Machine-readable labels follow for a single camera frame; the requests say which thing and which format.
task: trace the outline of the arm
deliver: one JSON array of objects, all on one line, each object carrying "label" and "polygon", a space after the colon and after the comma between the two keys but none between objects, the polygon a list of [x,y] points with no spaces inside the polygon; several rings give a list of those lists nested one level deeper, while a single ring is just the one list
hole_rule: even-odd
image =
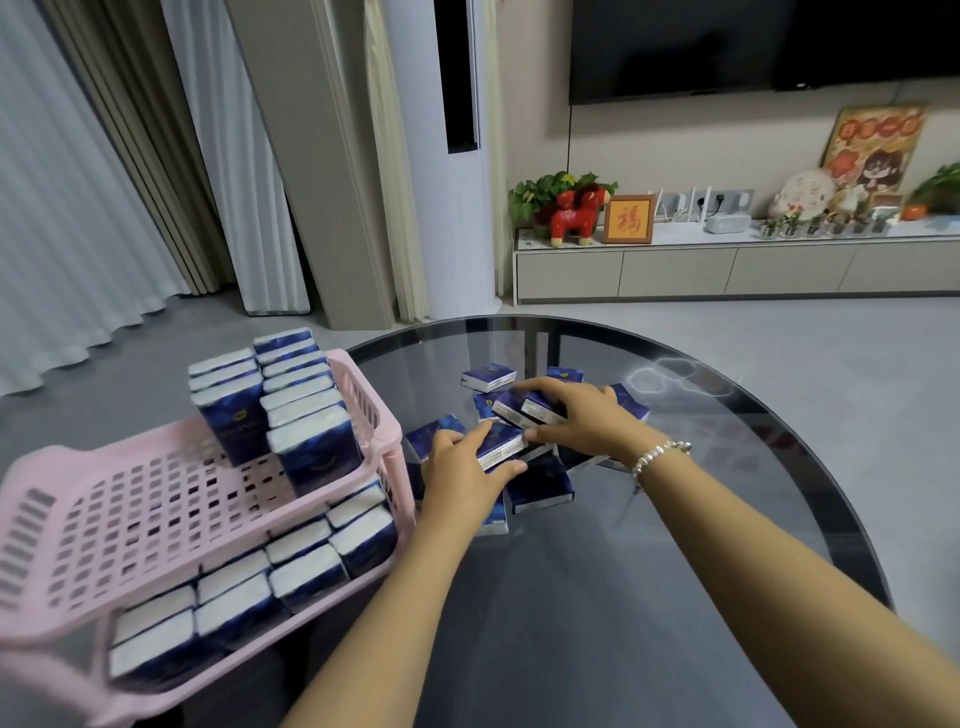
[{"label": "arm", "polygon": [[393,572],[283,721],[282,728],[413,725],[446,593],[480,523],[526,463],[485,475],[476,452],[490,431],[441,430],[424,465],[417,529]]},{"label": "arm", "polygon": [[[528,431],[628,467],[668,438],[608,387],[539,378],[567,424]],[[933,645],[814,551],[669,450],[643,487],[736,640],[801,726],[960,725],[960,672]]]}]

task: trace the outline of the red lion figurine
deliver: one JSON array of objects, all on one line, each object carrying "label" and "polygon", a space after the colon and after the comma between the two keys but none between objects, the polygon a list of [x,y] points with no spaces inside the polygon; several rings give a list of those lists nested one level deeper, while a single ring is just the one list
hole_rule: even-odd
[{"label": "red lion figurine", "polygon": [[559,248],[571,229],[580,233],[581,245],[589,245],[600,208],[609,201],[610,192],[599,184],[585,184],[578,190],[561,192],[557,195],[560,209],[550,216],[550,245]]}]

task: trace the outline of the pearl bracelet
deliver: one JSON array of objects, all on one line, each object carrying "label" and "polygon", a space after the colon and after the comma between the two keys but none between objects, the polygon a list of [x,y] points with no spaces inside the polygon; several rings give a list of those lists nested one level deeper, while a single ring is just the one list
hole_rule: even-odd
[{"label": "pearl bracelet", "polygon": [[680,452],[689,453],[692,448],[693,446],[690,443],[680,442],[679,440],[667,440],[662,445],[657,445],[652,450],[641,455],[640,459],[636,461],[636,465],[634,465],[630,470],[630,474],[636,481],[636,492],[639,493],[643,490],[643,486],[640,485],[640,473],[642,473],[643,469],[650,465],[650,463],[652,463],[656,458],[663,455],[669,449],[678,449]]}]

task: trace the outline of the hand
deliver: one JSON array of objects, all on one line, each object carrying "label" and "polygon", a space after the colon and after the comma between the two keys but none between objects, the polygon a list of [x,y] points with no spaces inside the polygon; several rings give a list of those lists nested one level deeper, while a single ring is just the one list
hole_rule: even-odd
[{"label": "hand", "polygon": [[441,529],[464,548],[493,508],[496,497],[515,476],[527,469],[508,460],[489,475],[477,462],[477,450],[491,422],[482,422],[466,435],[441,429],[433,437],[430,457],[423,463],[423,505],[420,524]]},{"label": "hand", "polygon": [[609,455],[629,468],[644,452],[668,439],[617,404],[612,387],[601,392],[592,384],[552,376],[538,376],[514,386],[528,392],[539,389],[566,405],[565,424],[528,429],[527,442],[566,445],[586,455]]}]

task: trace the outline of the cartoon poster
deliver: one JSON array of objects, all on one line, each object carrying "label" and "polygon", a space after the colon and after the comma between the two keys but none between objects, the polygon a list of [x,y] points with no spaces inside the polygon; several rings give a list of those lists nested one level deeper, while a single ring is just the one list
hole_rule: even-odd
[{"label": "cartoon poster", "polygon": [[924,126],[924,107],[844,109],[824,156],[837,184],[863,202],[875,192],[896,192]]}]

